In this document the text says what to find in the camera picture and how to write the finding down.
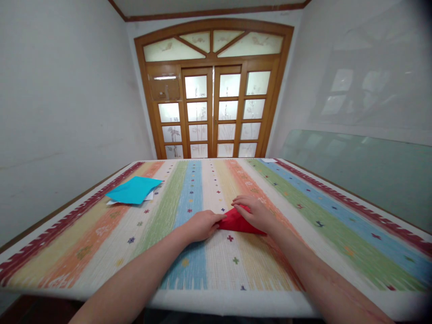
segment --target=hand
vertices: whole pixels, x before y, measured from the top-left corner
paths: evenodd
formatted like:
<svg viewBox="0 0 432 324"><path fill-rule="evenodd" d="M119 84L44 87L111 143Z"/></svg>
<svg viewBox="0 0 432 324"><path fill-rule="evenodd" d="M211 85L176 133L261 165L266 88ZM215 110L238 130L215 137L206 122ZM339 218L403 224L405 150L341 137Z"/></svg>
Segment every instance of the hand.
<svg viewBox="0 0 432 324"><path fill-rule="evenodd" d="M226 215L215 214L210 210L197 212L182 225L185 234L191 242L203 241L216 232L219 227L217 222L226 218Z"/></svg>
<svg viewBox="0 0 432 324"><path fill-rule="evenodd" d="M248 221L249 224L269 234L274 225L277 225L276 217L264 206L262 202L251 196L237 196L232 204L235 209ZM239 205L248 206L251 212L247 212Z"/></svg>

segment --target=white paper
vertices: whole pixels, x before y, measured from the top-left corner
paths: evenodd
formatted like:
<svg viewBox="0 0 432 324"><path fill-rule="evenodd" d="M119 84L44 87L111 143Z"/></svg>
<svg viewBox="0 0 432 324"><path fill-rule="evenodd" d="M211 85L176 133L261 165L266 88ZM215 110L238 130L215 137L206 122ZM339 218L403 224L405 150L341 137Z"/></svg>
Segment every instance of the white paper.
<svg viewBox="0 0 432 324"><path fill-rule="evenodd" d="M147 195L147 197L144 199L144 201L153 200L153 193L154 193L154 189ZM109 202L107 202L107 205L114 205L115 203L118 203L118 202L111 199Z"/></svg>

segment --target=colorful tablecloth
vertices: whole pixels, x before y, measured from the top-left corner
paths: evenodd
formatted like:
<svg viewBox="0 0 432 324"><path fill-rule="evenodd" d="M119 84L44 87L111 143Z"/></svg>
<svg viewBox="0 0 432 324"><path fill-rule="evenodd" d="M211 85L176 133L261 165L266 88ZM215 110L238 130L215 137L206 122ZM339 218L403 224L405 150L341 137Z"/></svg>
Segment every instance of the colorful tablecloth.
<svg viewBox="0 0 432 324"><path fill-rule="evenodd" d="M1 254L0 286L85 300L194 213L224 213L234 197L248 194L393 319L414 318L431 285L431 236L276 161L134 162ZM134 176L163 180L154 199L108 206L105 194ZM225 230L181 253L150 306L219 315L318 316L270 237Z"/></svg>

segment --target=yellow stripe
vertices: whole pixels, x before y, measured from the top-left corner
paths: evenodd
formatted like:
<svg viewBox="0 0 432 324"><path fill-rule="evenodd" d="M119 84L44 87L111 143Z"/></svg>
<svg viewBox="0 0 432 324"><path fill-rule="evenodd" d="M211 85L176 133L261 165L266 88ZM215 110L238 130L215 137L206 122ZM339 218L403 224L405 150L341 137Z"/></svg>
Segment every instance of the yellow stripe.
<svg viewBox="0 0 432 324"><path fill-rule="evenodd" d="M127 177L122 183L125 183L135 176L145 173L153 162L144 163L138 170ZM48 247L43 249L36 257L32 258L27 264L18 270L10 279L11 287L34 287L37 288L43 277L49 273L56 262L72 250L74 245L83 236L83 232L91 229L98 219L108 209L108 197L103 197L87 213L81 216L71 227L56 238Z"/></svg>
<svg viewBox="0 0 432 324"><path fill-rule="evenodd" d="M222 193L225 201L229 203L238 195L248 193L241 192L226 163L229 161L214 161ZM237 244L241 253L240 262L245 268L251 290L291 291L293 289L288 274L273 258L264 237L238 233Z"/></svg>

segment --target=red paper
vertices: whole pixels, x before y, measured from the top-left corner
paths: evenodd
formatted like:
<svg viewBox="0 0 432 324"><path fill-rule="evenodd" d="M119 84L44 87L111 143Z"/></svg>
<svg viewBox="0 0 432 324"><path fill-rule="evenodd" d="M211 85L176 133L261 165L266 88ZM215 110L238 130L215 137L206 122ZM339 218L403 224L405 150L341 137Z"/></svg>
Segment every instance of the red paper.
<svg viewBox="0 0 432 324"><path fill-rule="evenodd" d="M246 206L242 206L246 211L250 211L250 209ZM245 233L253 233L253 234L260 234L260 235L267 235L266 233L260 231L259 229L256 229L252 225L248 223L247 220L243 218L243 216L235 209L231 209L230 211L226 212L225 215L228 217L221 220L219 222L219 229L220 230L233 230L236 232L245 232Z"/></svg>

